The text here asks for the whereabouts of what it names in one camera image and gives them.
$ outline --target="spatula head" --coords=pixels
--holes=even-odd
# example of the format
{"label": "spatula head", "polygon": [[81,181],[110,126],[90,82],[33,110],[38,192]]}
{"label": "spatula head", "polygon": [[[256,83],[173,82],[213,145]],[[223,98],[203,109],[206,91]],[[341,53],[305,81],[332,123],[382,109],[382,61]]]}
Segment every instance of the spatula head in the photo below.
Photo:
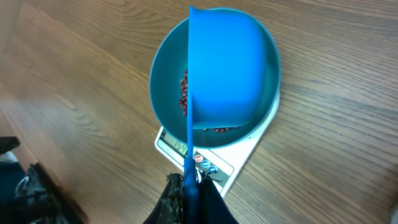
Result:
{"label": "spatula head", "polygon": [[188,98],[193,128],[246,124],[260,105],[266,61],[263,31],[252,17],[191,6]]}

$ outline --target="kitchen scale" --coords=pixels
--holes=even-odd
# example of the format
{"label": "kitchen scale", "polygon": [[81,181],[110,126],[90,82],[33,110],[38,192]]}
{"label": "kitchen scale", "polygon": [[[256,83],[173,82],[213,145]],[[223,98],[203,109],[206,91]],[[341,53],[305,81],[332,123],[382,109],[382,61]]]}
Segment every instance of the kitchen scale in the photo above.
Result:
{"label": "kitchen scale", "polygon": [[[278,110],[280,93],[271,106],[271,110],[262,124],[245,139],[230,146],[217,149],[194,147],[194,159],[197,170],[216,170],[210,177],[218,192],[224,197],[241,171],[243,165],[256,148],[262,135],[274,119]],[[172,161],[180,170],[184,170],[184,158],[187,156],[187,145],[176,140],[163,127],[160,128],[155,140],[155,147],[166,158]]]}

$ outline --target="blue bowl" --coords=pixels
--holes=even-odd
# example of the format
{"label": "blue bowl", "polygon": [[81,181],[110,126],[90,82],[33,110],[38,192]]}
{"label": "blue bowl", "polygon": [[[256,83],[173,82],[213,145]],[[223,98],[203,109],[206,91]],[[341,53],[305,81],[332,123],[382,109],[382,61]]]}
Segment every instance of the blue bowl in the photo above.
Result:
{"label": "blue bowl", "polygon": [[[246,14],[229,8],[211,10]],[[193,145],[195,147],[225,147],[244,139],[268,117],[272,109],[271,106],[277,101],[281,81],[277,46],[269,31],[260,22],[257,20],[256,22],[263,31],[267,51],[264,62],[266,63],[264,91],[258,110],[249,122],[238,129],[225,133],[194,130]],[[187,117],[182,114],[178,101],[181,99],[180,80],[183,78],[184,70],[188,68],[188,28],[189,19],[186,18],[175,26],[164,39],[152,62],[149,80],[150,102],[157,119],[167,132],[184,143],[187,143]]]}

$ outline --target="wood grain surface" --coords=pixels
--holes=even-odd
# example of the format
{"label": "wood grain surface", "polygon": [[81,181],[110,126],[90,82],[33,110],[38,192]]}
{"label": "wood grain surface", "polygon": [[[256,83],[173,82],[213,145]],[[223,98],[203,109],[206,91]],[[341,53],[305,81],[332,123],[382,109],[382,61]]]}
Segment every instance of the wood grain surface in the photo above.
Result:
{"label": "wood grain surface", "polygon": [[252,14],[280,50],[279,111],[225,197],[236,219],[389,223],[395,0],[27,0],[0,67],[0,134],[22,165],[40,161],[88,223],[142,223],[179,172],[154,148],[150,65],[190,4]]}

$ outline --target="blue button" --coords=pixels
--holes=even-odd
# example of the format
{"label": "blue button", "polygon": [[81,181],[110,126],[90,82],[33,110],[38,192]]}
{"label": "blue button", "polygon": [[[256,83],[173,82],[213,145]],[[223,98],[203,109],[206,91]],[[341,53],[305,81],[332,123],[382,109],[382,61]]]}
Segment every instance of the blue button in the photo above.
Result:
{"label": "blue button", "polygon": [[211,167],[209,167],[209,171],[210,171],[211,173],[215,173],[215,172],[218,171],[218,168],[217,168],[217,166],[211,166]]}
{"label": "blue button", "polygon": [[200,164],[203,168],[207,168],[210,166],[210,162],[209,161],[202,161],[202,163]]}

